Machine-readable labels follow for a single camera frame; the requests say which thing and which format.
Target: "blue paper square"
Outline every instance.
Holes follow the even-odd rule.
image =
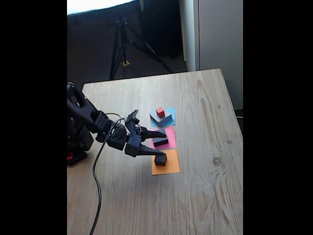
[[[172,114],[172,120],[168,120],[167,122],[163,123],[160,126],[172,126],[172,125],[175,125],[175,108],[168,108],[168,109],[165,109],[165,110]],[[152,127],[158,127],[159,125],[155,121],[151,120],[151,126]]]

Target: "dark floor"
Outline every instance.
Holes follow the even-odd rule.
[[[129,18],[129,24],[140,35],[136,4],[139,2],[134,1],[117,7],[123,17]],[[115,11],[116,7],[113,7],[67,18],[67,81],[73,82],[80,89],[85,83],[109,80]],[[130,30],[127,30],[127,33],[129,40],[142,45]],[[115,80],[168,73],[160,63],[133,47],[127,48],[126,56],[131,64],[125,67],[125,76],[120,65]],[[187,71],[182,52],[174,60],[169,56],[163,56],[162,59],[175,73]]]

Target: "white wall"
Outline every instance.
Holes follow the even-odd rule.
[[[195,1],[199,1],[200,70],[221,68],[234,109],[243,109],[243,0]]]
[[[199,20],[198,0],[179,0],[181,32],[188,71],[199,70]]]

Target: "tripod leg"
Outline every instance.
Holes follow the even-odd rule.
[[[126,45],[127,42],[128,42],[128,38],[127,38],[126,30],[125,30],[125,25],[122,24],[122,25],[120,26],[120,29],[121,29],[121,41],[122,41],[122,45]],[[124,51],[124,53],[123,53],[123,59],[124,59],[124,60],[123,60],[122,64],[123,64],[123,66],[124,66],[124,63],[127,64],[125,51]]]
[[[142,42],[144,45],[147,46],[147,48],[153,53],[155,59],[156,59],[158,62],[160,62],[160,63],[169,71],[169,73],[173,73],[173,72],[171,71],[171,69],[164,63],[164,61],[163,61],[163,60],[156,54],[156,52],[151,48],[151,46],[150,46],[147,42],[145,42],[145,41],[129,26],[129,24],[128,24],[127,22],[125,22],[125,25],[127,25],[128,28],[137,36],[137,38],[139,38],[139,39],[141,40],[141,42]]]
[[[137,43],[134,43],[134,42],[132,43],[132,46],[135,47],[137,50],[141,51],[142,53],[148,55],[152,59],[155,59],[156,61],[158,61],[160,64],[162,64],[169,71],[169,73],[173,73],[171,71],[171,69],[169,67],[167,67],[167,65],[164,63],[164,61],[162,61],[161,58],[158,57],[155,53],[149,53],[149,51],[145,50],[144,48],[142,48],[141,46],[139,46]]]
[[[118,50],[118,58],[117,58],[117,61],[116,61],[116,64],[117,64],[117,65],[116,65],[116,67],[115,67],[115,69],[114,69],[114,71],[113,71],[112,77],[110,77],[110,81],[113,80],[114,77],[115,77],[116,71],[117,71],[118,66],[119,66],[119,61],[121,60],[122,54],[125,52],[125,49],[126,49],[126,47],[122,47],[121,51]]]
[[[123,68],[123,78],[125,78],[125,69],[124,69],[124,66],[123,66],[123,59],[122,59],[122,57],[121,57],[121,64],[122,64],[122,68]]]
[[[110,71],[110,80],[113,80],[114,75],[114,68],[115,68],[115,56],[116,56],[116,49],[117,49],[117,40],[118,40],[118,33],[119,27],[116,27],[115,38],[114,38],[114,46],[113,46],[113,55],[112,55],[112,62],[111,62],[111,71]]]

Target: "wood grain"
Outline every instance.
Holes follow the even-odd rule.
[[[180,173],[152,176],[150,156],[104,147],[95,235],[243,234],[243,136],[220,69],[90,83],[83,93],[107,113],[138,109],[139,124],[148,128],[152,109],[176,109]],[[95,141],[87,159],[67,168],[69,235],[92,227],[98,203],[92,165],[100,146]]]

